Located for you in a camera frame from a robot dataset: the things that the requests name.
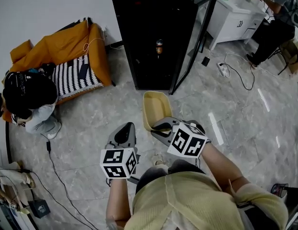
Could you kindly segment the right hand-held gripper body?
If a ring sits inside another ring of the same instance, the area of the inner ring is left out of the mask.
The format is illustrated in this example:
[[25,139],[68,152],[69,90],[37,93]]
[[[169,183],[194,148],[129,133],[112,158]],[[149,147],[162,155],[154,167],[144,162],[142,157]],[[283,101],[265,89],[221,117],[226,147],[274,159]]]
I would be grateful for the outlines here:
[[208,141],[208,137],[195,124],[180,122],[167,153],[182,158],[198,158]]

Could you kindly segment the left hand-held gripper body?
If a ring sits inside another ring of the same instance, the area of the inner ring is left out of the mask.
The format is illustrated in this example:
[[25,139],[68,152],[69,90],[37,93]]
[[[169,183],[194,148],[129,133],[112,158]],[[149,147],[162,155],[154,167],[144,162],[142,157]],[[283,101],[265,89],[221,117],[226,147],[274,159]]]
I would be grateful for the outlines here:
[[101,150],[100,167],[106,176],[106,183],[111,184],[113,179],[126,179],[138,184],[136,166],[139,164],[138,149],[128,143],[127,147],[109,141]]

